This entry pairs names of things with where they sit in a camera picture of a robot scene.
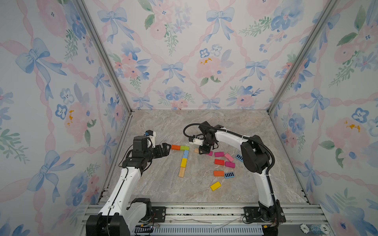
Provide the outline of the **green block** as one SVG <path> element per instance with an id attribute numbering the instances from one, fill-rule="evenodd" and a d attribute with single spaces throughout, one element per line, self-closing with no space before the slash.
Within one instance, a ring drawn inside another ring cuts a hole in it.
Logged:
<path id="1" fill-rule="evenodd" d="M 190 147 L 188 147 L 188 146 L 180 146 L 180 150 L 183 150 L 183 151 L 190 150 Z"/>

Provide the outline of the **light blue block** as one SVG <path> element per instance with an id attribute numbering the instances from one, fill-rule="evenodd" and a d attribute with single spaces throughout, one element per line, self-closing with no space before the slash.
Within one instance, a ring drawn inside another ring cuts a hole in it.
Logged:
<path id="1" fill-rule="evenodd" d="M 187 159 L 189 156 L 189 151 L 188 150 L 185 150 L 184 151 L 184 155 L 183 155 L 183 159 Z"/>

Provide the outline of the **striped natural wood block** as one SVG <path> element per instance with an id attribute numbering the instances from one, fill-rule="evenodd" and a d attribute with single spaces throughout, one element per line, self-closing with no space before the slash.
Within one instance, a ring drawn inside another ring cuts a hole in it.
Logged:
<path id="1" fill-rule="evenodd" d="M 180 171 L 179 171 L 179 175 L 178 175 L 178 177 L 183 178 L 184 175 L 185 175 L 185 170 L 186 170 L 185 167 L 181 167 L 181 168 L 180 168 Z"/>

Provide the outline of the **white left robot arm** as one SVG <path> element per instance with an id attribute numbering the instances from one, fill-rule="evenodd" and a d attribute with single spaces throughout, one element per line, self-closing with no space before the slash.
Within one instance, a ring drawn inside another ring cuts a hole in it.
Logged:
<path id="1" fill-rule="evenodd" d="M 153 220 L 153 210 L 149 198 L 130 201 L 142 174 L 154 159 L 167 157 L 172 145 L 155 144 L 155 135 L 147 131 L 136 136 L 122 161 L 122 170 L 106 204 L 96 215 L 89 216 L 86 225 L 87 236 L 130 236 L 140 222 Z"/>

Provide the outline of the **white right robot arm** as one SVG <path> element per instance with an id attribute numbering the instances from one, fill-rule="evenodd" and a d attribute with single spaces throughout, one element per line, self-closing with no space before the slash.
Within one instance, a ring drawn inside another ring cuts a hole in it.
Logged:
<path id="1" fill-rule="evenodd" d="M 230 131 L 223 126 L 211 126 L 208 122 L 198 125 L 201 133 L 189 137 L 189 142 L 199 146 L 200 154 L 208 154 L 219 142 L 226 143 L 240 150 L 245 168 L 253 173 L 258 190 L 259 216 L 264 222 L 272 223 L 277 228 L 280 220 L 281 207 L 274 194 L 269 175 L 275 165 L 272 151 L 257 135 L 252 137 Z"/>

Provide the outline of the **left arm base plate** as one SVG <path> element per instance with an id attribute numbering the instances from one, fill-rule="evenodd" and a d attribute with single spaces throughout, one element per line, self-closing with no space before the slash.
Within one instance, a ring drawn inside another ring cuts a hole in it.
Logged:
<path id="1" fill-rule="evenodd" d="M 140 220 L 143 223 L 163 223 L 166 217 L 166 207 L 148 207 L 146 215 Z"/>

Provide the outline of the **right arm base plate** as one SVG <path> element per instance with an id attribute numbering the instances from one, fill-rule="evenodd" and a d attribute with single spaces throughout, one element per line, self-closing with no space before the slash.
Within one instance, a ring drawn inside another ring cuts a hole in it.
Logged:
<path id="1" fill-rule="evenodd" d="M 242 221 L 246 224 L 252 223 L 267 223 L 276 224 L 277 222 L 285 223 L 285 214 L 281 207 L 260 207 L 260 206 L 245 206 L 243 207 L 244 215 Z"/>

